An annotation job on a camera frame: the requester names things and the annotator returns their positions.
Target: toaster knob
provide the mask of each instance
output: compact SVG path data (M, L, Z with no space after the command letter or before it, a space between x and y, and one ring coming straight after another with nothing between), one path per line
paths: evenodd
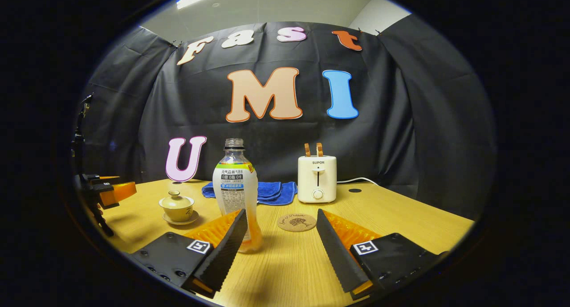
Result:
M323 195L322 190L317 189L313 191L313 198L315 199L321 199L322 195Z

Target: white toaster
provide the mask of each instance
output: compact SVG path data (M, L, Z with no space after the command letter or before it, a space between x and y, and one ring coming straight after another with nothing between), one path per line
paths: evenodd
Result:
M297 198L302 203L330 203L336 199L336 157L299 157Z

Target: blue letter i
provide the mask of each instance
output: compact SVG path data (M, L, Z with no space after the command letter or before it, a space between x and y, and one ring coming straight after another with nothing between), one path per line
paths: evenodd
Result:
M348 80L352 79L352 75L344 71L326 70L322 72L322 76L328 79L332 100L332 106L326 110L326 114L335 119L356 118L358 110L352 106L350 86L348 86Z

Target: plastic bottle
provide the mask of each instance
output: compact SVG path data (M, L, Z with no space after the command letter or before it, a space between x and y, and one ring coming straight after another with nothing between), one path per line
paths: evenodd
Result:
M245 208L248 231L240 246L241 253L259 250L263 244L257 223L257 172L244 156L242 139L226 139L226 156L214 169L212 185L222 215Z

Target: wooden table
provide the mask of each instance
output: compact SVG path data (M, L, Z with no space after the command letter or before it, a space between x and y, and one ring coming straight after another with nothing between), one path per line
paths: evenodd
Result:
M202 196L201 188L207 183L191 180L173 184L165 179L136 185L135 195L121 201L119 207L104 210L103 217L115 232L110 242L130 254L165 232L184 234L220 217L216 199ZM349 192L351 188L362 192ZM158 202L169 190L195 200L194 210L199 213L196 222L171 225L163 220ZM222 290L208 300L228 307L336 307L354 303L349 293L342 292L316 228L297 233L277 227L277 219L285 214L305 213L316 218L319 208L382 235L399 232L434 254L450 250L473 223L371 183L340 184L336 200L329 204L303 204L297 196L289 205L259 204L263 250L237 254Z

